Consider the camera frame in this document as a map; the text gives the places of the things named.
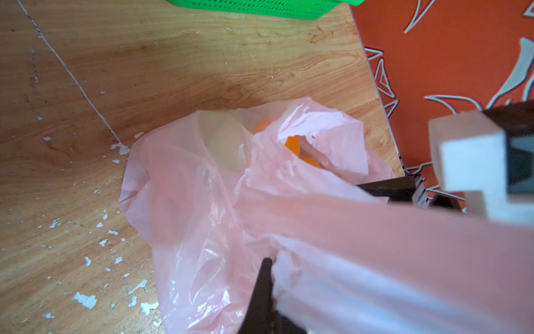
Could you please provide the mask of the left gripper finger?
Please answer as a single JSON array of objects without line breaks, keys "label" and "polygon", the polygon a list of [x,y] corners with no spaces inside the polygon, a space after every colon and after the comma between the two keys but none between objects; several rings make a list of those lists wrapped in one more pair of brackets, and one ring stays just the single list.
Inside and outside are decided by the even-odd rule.
[{"label": "left gripper finger", "polygon": [[273,299],[273,261],[264,258],[250,299],[248,310],[238,334],[305,334],[290,319],[275,310]]}]

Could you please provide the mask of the pink plastic bag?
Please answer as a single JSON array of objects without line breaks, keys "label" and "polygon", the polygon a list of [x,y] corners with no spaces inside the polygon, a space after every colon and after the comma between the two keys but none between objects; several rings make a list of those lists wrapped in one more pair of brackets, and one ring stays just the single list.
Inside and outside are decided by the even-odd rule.
[{"label": "pink plastic bag", "polygon": [[310,98],[142,136],[120,206],[152,248],[165,332],[236,333],[268,257],[276,310],[311,333],[532,333],[533,230],[360,187],[392,175],[362,122]]}]

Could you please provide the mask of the small orange fruit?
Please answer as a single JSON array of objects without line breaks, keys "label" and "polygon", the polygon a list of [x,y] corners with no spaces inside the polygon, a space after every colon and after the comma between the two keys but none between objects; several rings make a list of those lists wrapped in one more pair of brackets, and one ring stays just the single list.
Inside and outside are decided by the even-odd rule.
[{"label": "small orange fruit", "polygon": [[285,146],[292,151],[297,157],[300,156],[300,139],[299,136],[290,136],[285,142]]}]

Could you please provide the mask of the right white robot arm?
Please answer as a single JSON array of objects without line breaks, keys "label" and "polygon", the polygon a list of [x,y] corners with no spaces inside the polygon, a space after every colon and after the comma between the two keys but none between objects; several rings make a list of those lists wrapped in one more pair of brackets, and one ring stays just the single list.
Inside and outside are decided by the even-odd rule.
[{"label": "right white robot arm", "polygon": [[376,197],[420,207],[460,210],[490,221],[533,226],[533,101],[429,122],[432,167],[439,183],[428,197],[420,173],[361,186]]}]

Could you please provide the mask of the green plastic basket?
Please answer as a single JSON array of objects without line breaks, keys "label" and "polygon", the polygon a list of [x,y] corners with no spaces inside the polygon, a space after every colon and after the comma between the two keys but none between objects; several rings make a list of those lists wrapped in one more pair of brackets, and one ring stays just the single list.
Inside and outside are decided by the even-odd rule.
[{"label": "green plastic basket", "polygon": [[182,8],[265,15],[277,18],[314,21],[341,4],[360,6],[364,0],[170,0]]}]

